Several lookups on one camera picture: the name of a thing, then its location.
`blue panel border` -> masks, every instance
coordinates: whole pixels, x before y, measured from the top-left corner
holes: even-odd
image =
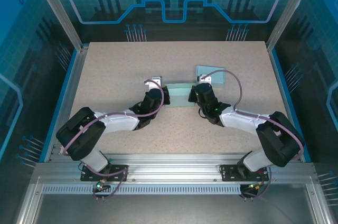
[[[300,135],[304,138],[304,135],[303,135],[303,132],[302,132],[302,129],[301,129],[301,125],[299,124],[299,121],[298,121],[298,118],[297,118],[297,115],[296,115],[296,111],[295,111],[295,107],[294,107],[294,104],[292,103],[291,95],[290,95],[290,92],[287,88],[286,81],[285,81],[285,78],[284,78],[284,75],[283,75],[283,71],[281,70],[281,66],[280,66],[280,63],[279,63],[279,60],[278,60],[278,56],[277,56],[277,53],[276,53],[274,48],[272,50],[272,55],[273,55],[273,59],[275,60],[276,69],[277,69],[277,72],[278,72],[278,75],[279,75],[279,78],[280,78],[281,85],[284,89],[286,102],[287,102],[287,105],[289,107],[292,119],[294,121],[295,128],[300,133]],[[310,155],[308,153],[306,145],[304,146],[304,158],[305,158],[306,162],[311,162],[311,158],[310,158]]]
[[[60,95],[59,95],[57,106],[55,107],[55,111],[54,111],[54,114],[53,114],[51,125],[49,126],[47,137],[46,137],[46,140],[45,140],[43,148],[42,148],[42,152],[41,152],[41,155],[40,155],[39,162],[44,162],[45,157],[47,156],[48,147],[49,147],[49,145],[51,144],[51,141],[52,141],[52,134],[53,134],[55,125],[57,123],[57,118],[58,118],[58,115],[59,115],[59,112],[60,112],[61,104],[63,102],[65,90],[67,89],[67,85],[68,85],[69,79],[70,79],[70,74],[71,74],[72,69],[74,67],[74,62],[75,62],[77,55],[78,55],[78,52],[77,52],[76,49],[74,49],[74,52],[73,52],[72,58],[70,60],[68,70],[67,70],[67,73],[65,75],[64,82],[63,82],[63,85],[62,85],[62,88],[61,88],[61,92],[60,92]]]

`purple cable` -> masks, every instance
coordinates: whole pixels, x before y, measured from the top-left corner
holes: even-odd
[[[296,157],[294,157],[293,159],[298,159],[298,158],[300,158],[300,157],[304,154],[304,148],[303,148],[303,145],[302,145],[302,143],[300,142],[300,140],[299,140],[299,139],[297,138],[297,136],[296,136],[295,134],[293,134],[289,129],[285,128],[285,126],[281,125],[280,123],[278,123],[278,122],[276,122],[276,121],[273,121],[273,120],[270,119],[270,118],[263,117],[263,116],[258,116],[258,117],[257,117],[257,116],[255,116],[255,115],[253,115],[253,114],[246,113],[246,112],[244,112],[244,111],[240,111],[240,110],[237,110],[237,109],[236,109],[236,106],[237,106],[237,105],[239,104],[239,102],[241,102],[241,100],[242,100],[243,89],[242,89],[242,84],[241,84],[239,78],[238,78],[233,72],[231,72],[231,71],[229,71],[229,70],[226,70],[226,69],[220,69],[220,70],[216,70],[216,71],[213,71],[213,72],[211,72],[211,73],[208,73],[206,76],[202,77],[201,79],[203,80],[203,79],[205,79],[206,77],[208,77],[208,76],[210,76],[210,75],[212,75],[212,74],[214,74],[214,73],[216,73],[216,72],[227,72],[227,73],[231,74],[232,76],[234,76],[234,78],[237,80],[237,83],[238,83],[238,86],[239,86],[239,92],[240,92],[240,94],[239,94],[239,98],[238,98],[237,102],[236,102],[236,103],[234,104],[234,106],[233,106],[233,110],[234,110],[236,113],[241,114],[241,115],[243,115],[243,116],[248,116],[248,117],[254,117],[254,118],[263,119],[263,120],[265,120],[265,121],[268,121],[268,122],[270,122],[270,123],[272,123],[272,124],[278,126],[280,129],[282,129],[282,130],[285,131],[288,135],[290,135],[290,136],[296,141],[296,143],[297,143],[298,146],[299,146],[300,152],[299,152],[299,154],[298,154]]]
[[[102,115],[96,119],[94,119],[93,121],[89,122],[88,124],[86,124],[75,136],[74,138],[71,139],[71,141],[65,146],[62,154],[63,155],[67,155],[66,154],[66,151],[68,150],[68,148],[74,143],[74,141],[76,141],[78,139],[78,137],[80,137],[80,135],[87,130],[87,128],[89,126],[91,126],[92,124],[96,123],[97,121],[105,118],[105,117],[108,117],[108,116],[112,116],[112,115],[124,115],[124,116],[130,116],[130,117],[148,117],[148,116],[151,116],[153,114],[156,114],[157,112],[159,112],[159,110],[161,109],[161,107],[163,106],[163,102],[164,102],[164,93],[163,93],[163,89],[161,88],[161,86],[153,81],[153,80],[146,80],[144,83],[147,83],[147,82],[152,82],[154,83],[155,85],[157,85],[157,87],[160,89],[161,91],[161,96],[162,96],[162,99],[161,99],[161,103],[159,105],[159,107],[153,111],[153,112],[150,112],[148,114],[131,114],[131,113],[125,113],[125,112],[112,112],[112,113],[108,113],[108,114],[105,114],[105,115]]]
[[[126,173],[124,174],[124,176],[122,177],[121,181],[118,183],[118,185],[116,186],[116,188],[113,190],[113,192],[111,194],[109,194],[108,196],[106,196],[106,197],[102,197],[102,200],[109,199],[110,197],[112,197],[117,192],[118,188],[120,188],[120,186],[122,184],[122,181],[126,178],[127,174],[128,174],[128,170],[126,171]],[[98,199],[98,197],[95,194],[95,190],[93,190],[93,197],[95,197],[96,199]]]
[[[234,74],[233,72],[226,70],[226,69],[220,69],[220,70],[216,70],[216,71],[213,71],[211,73],[208,73],[206,76],[203,76],[201,79],[204,80],[206,77],[209,77],[210,75],[217,73],[217,72],[227,72],[228,74],[231,74],[237,80],[237,83],[238,83],[238,86],[239,86],[239,98],[233,106],[233,110],[236,110],[236,106],[237,106],[237,104],[239,104],[241,102],[242,96],[243,96],[242,84],[241,84],[241,81],[239,80],[239,78],[236,76],[236,74]]]
[[[245,192],[246,195],[249,195],[249,196],[252,196],[254,199],[257,198],[255,197],[254,194],[252,193],[248,193],[248,192]],[[294,222],[278,205],[276,205],[275,203],[273,203],[272,201],[270,200],[267,200],[265,198],[260,198],[261,200],[269,203],[269,204],[272,204],[281,214],[283,214],[291,223],[294,223],[296,224],[296,222]]]
[[[269,167],[269,182],[266,186],[266,188],[264,189],[264,191],[260,194],[260,195],[254,195],[252,193],[249,192],[245,192],[244,194],[252,196],[252,198],[254,199],[262,199],[265,202],[268,202],[270,204],[272,204],[280,213],[282,213],[290,222],[295,223],[286,213],[283,212],[283,210],[277,206],[276,204],[274,204],[273,202],[271,202],[270,200],[264,199],[262,198],[262,196],[267,192],[267,190],[269,189],[270,185],[271,185],[271,181],[272,181],[273,177],[272,177],[272,172],[271,172],[271,168]]]
[[[99,172],[97,172],[96,170],[94,170],[92,167],[90,167],[90,166],[88,166],[86,163],[83,163],[86,167],[87,167],[87,169],[89,169],[92,173],[94,173],[94,174],[96,174],[96,175],[99,175],[99,176],[104,176],[104,177],[106,177],[106,178],[108,178],[108,177],[110,177],[110,176],[113,176],[113,175],[118,175],[118,174],[121,174],[121,173],[123,173],[123,172],[128,172],[128,168],[126,168],[126,169],[123,169],[123,170],[120,170],[120,171],[117,171],[117,172],[115,172],[115,173],[110,173],[110,174],[101,174],[101,173],[99,173]]]

